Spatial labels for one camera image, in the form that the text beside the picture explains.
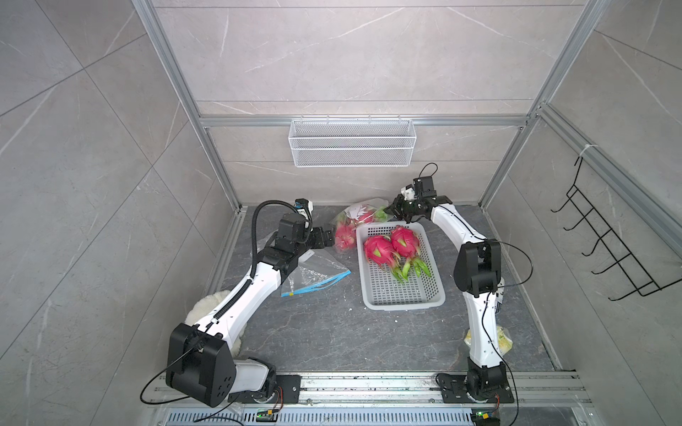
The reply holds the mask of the zip-top bag with dragon fruit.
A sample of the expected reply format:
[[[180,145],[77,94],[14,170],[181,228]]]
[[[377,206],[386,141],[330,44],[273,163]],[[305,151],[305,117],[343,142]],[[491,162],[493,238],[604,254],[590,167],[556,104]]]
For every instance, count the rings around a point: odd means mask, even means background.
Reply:
[[[334,248],[345,252],[356,247],[356,229],[360,225],[384,223],[388,220],[386,208],[388,200],[370,199],[358,202],[343,209],[330,222],[334,231]]]

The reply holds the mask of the zip-top bag with blue seal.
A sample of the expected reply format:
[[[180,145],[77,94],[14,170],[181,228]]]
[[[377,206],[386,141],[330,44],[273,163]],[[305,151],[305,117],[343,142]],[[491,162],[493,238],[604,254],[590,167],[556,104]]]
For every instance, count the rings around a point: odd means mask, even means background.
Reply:
[[[332,258],[320,262],[309,255],[316,242],[305,231],[304,223],[282,224],[272,238],[258,245],[256,229],[251,229],[251,266],[236,287],[234,296],[249,297],[252,303],[263,303],[270,294],[284,286],[286,294],[316,290],[321,284],[335,283],[350,271]]]

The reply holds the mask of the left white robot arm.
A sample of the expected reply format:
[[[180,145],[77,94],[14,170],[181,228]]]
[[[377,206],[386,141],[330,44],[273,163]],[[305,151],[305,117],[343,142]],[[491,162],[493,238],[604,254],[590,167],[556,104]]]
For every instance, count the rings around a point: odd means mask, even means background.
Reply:
[[[256,264],[226,298],[195,323],[172,331],[167,386],[210,408],[234,395],[270,399],[277,388],[275,367],[235,360],[232,348],[251,316],[297,269],[300,257],[333,245],[329,225],[309,225],[299,213],[285,215],[273,241],[256,251]]]

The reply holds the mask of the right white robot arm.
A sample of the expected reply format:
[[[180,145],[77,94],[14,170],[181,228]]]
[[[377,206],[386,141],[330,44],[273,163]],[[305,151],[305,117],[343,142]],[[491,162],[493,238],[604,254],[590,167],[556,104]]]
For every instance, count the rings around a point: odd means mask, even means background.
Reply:
[[[458,249],[453,278],[465,298],[471,332],[466,394],[479,403],[512,403],[514,394],[497,333],[497,293],[503,282],[499,242],[476,231],[448,197],[438,195],[431,177],[413,179],[401,189],[389,211],[406,223],[430,220]]]

